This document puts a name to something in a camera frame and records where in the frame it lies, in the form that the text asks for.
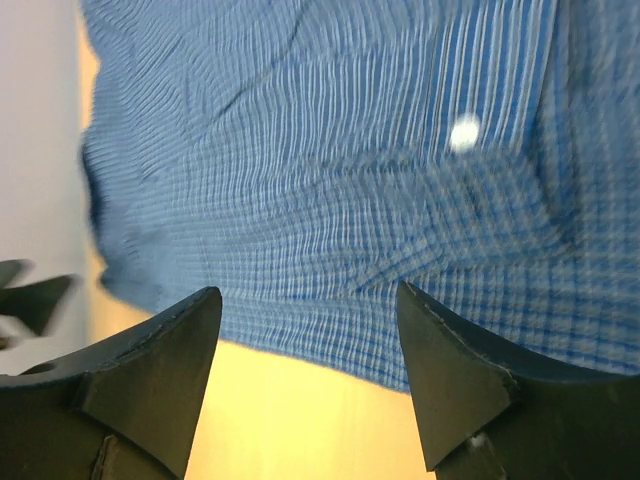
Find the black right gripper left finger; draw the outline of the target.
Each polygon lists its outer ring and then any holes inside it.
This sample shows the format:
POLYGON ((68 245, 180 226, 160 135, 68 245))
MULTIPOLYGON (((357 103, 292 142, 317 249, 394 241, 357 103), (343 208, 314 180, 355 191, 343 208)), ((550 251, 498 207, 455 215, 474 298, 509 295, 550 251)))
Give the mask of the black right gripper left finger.
POLYGON ((182 479, 218 341, 204 288, 68 355, 1 378, 4 479, 182 479))

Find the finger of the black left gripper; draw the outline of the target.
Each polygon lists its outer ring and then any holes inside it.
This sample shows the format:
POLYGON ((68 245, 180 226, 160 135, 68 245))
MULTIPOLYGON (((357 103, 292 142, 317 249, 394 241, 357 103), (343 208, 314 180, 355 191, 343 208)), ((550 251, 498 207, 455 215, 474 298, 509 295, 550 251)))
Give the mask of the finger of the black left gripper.
POLYGON ((0 264, 1 289, 21 287, 21 278, 33 267, 33 262, 28 259, 2 260, 0 264))
POLYGON ((1 288, 1 315, 17 319, 36 336, 47 333, 53 315, 76 278, 61 275, 35 283, 1 288))

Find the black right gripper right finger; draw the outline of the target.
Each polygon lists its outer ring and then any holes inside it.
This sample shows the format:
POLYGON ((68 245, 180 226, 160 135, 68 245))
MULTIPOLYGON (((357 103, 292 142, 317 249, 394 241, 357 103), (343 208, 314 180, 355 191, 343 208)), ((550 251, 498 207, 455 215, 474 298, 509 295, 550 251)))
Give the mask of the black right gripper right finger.
POLYGON ((635 479, 639 380, 516 345, 417 287, 397 324, 426 468, 440 479, 635 479))

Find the blue checked long sleeve shirt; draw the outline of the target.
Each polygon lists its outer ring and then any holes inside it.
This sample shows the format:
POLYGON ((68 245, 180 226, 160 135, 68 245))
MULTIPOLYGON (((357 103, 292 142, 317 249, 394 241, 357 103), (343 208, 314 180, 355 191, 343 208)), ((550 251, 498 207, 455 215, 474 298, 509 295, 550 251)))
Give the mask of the blue checked long sleeve shirt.
POLYGON ((639 371, 635 1, 86 1, 102 285, 404 391, 396 291, 639 371))

